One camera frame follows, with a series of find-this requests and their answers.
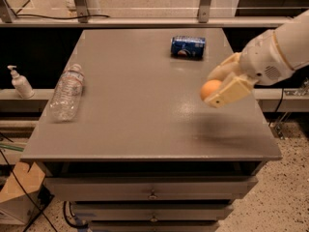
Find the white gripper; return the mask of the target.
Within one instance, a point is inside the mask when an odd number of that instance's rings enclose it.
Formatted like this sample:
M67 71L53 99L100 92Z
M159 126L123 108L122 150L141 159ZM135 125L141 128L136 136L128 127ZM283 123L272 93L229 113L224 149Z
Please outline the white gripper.
M207 80L220 80L221 85L204 102L219 108L250 95L256 83L273 85L290 78L293 73L280 49L275 31L266 30L251 40L241 54L232 54L209 73Z

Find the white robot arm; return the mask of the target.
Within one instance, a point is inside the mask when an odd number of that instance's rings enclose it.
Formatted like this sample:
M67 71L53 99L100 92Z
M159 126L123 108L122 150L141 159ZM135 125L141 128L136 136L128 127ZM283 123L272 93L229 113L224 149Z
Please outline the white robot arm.
M210 107L237 102L255 85L270 86L290 78L309 63L309 12L251 40L208 75L201 99Z

